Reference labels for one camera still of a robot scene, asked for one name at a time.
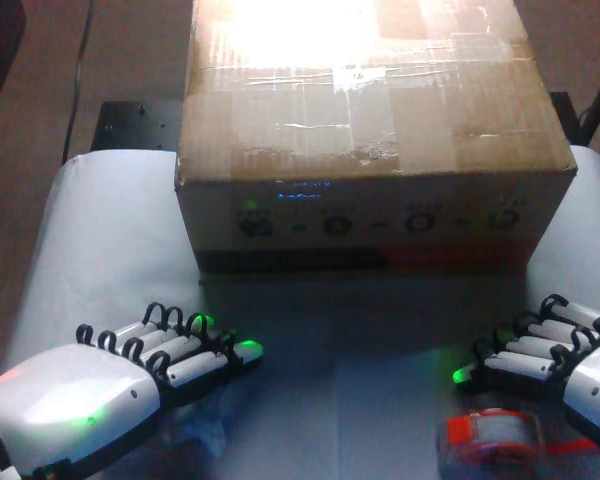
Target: white robotic hand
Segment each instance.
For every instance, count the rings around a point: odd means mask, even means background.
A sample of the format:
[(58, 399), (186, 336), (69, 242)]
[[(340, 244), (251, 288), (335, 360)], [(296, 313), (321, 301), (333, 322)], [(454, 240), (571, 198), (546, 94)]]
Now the white robotic hand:
[(0, 480), (86, 478), (142, 443), (166, 411), (259, 364), (260, 344), (236, 343), (203, 314), (183, 320), (179, 308), (152, 303), (142, 322), (96, 342), (80, 325), (77, 344), (0, 376)]
[(497, 327), (474, 354), (454, 373), (458, 386), (559, 399), (569, 424), (600, 446), (600, 312), (550, 295), (538, 314)]

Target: box flap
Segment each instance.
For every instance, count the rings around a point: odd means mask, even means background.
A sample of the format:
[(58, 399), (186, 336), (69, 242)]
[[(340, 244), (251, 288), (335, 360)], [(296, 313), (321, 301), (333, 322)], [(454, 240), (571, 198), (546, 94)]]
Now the box flap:
[(177, 182), (575, 162), (511, 0), (199, 0)]

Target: table surface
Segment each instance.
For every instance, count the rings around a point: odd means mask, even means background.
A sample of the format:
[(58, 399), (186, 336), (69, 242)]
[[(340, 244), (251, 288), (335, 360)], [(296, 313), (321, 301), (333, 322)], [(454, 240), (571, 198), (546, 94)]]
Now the table surface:
[[(536, 412), (548, 440), (574, 437), (555, 405), (457, 394), (451, 373), (476, 337), (559, 292), (600, 310), (600, 157), (579, 172), (526, 275), (411, 276), (200, 287), (173, 189), (175, 155), (103, 151), (58, 173), (3, 368), (139, 320), (160, 301), (204, 311), (265, 346), (265, 361), (165, 418), (98, 478), (438, 477), (435, 434), (471, 408)], [(549, 462), (541, 478), (600, 474), (600, 452)]]

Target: cardboard box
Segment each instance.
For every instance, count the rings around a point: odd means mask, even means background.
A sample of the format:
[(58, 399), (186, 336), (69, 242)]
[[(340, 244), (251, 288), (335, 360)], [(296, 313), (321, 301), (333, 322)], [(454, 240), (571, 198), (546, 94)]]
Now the cardboard box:
[(526, 264), (576, 165), (511, 0), (194, 4), (201, 271)]

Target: brown floor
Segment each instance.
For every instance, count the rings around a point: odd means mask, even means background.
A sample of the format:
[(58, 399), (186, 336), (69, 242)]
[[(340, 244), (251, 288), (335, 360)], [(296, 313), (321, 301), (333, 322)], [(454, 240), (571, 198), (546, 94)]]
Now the brown floor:
[[(23, 3), (27, 26), (0, 95), (0, 360), (60, 166), (87, 11), (87, 0)], [(516, 3), (547, 88), (583, 110), (600, 83), (600, 0)], [(96, 1), (70, 156), (89, 150), (103, 101), (182, 97), (190, 10), (191, 0)], [(600, 130), (592, 147), (600, 153)]]

